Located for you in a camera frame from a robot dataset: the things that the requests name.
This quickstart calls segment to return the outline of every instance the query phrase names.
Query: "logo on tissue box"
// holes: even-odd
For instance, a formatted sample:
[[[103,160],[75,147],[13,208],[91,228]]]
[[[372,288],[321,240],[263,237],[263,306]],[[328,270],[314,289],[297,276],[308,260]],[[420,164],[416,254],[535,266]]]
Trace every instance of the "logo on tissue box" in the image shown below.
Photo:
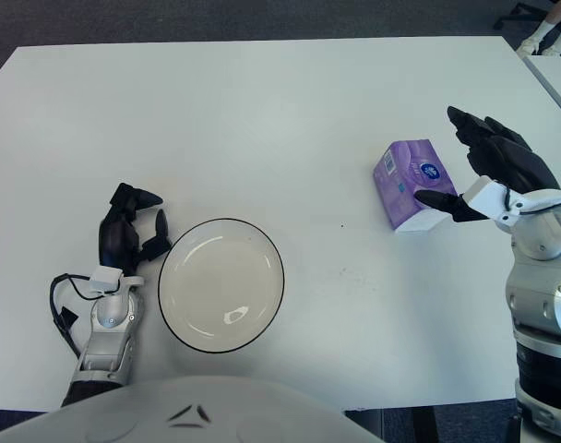
[[[428,178],[430,178],[431,180],[436,180],[437,178],[440,178],[440,172],[436,169],[436,166],[434,166],[431,163],[423,163],[420,165],[420,170],[428,176]]]

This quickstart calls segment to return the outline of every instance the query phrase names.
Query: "chair leg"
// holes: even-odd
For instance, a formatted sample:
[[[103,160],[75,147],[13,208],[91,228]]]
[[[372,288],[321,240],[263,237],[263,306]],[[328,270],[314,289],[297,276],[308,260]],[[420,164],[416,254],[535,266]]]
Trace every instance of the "chair leg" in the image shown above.
[[[522,9],[523,11],[530,12],[533,15],[537,15],[541,17],[541,20],[547,17],[547,13],[549,12],[549,11],[545,11],[544,9],[540,9],[539,7],[536,6],[527,5],[526,3],[517,3],[515,9],[516,8]]]
[[[526,3],[516,3],[514,8],[510,11],[509,16],[500,17],[495,23],[493,28],[501,30],[505,21],[543,21],[547,17],[547,11],[539,7],[527,5]]]

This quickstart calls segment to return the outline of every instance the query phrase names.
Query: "tissue box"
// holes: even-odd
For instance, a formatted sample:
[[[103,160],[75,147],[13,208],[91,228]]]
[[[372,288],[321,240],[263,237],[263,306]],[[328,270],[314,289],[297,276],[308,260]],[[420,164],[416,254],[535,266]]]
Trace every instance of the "tissue box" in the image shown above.
[[[392,143],[376,165],[373,177],[396,232],[427,231],[448,216],[420,203],[414,192],[430,189],[457,195],[430,140]]]

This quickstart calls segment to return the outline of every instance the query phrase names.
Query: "shoe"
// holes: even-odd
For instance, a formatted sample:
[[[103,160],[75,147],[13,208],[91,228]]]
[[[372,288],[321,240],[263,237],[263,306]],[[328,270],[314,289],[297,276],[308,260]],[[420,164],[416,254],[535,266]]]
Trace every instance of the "shoe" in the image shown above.
[[[523,40],[520,44],[519,49],[517,49],[517,55],[522,59],[527,55],[537,54],[537,51],[539,51],[539,42],[533,39],[527,39]]]
[[[556,49],[553,45],[549,46],[545,49],[541,55],[545,55],[547,57],[558,57],[561,55],[561,51]]]

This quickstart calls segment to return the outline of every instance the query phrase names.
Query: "robotic arm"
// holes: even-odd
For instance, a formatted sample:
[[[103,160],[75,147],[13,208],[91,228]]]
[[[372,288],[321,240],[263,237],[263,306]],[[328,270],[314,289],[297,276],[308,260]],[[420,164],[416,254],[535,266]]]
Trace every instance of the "robotic arm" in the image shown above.
[[[517,341],[519,417],[510,441],[561,437],[561,190],[524,139],[496,120],[448,108],[480,178],[462,196],[418,191],[456,222],[492,219],[511,235],[506,298]]]
[[[137,266],[172,246],[163,210],[156,217],[156,235],[141,250],[132,221],[138,210],[161,203],[158,196],[124,183],[111,199],[111,208],[100,225],[100,266],[90,277],[90,291],[96,300],[90,315],[90,339],[78,358],[63,406],[127,383],[135,351],[134,332],[143,314],[143,300],[136,288],[144,282],[135,275]],[[60,330],[67,339],[68,331]]]

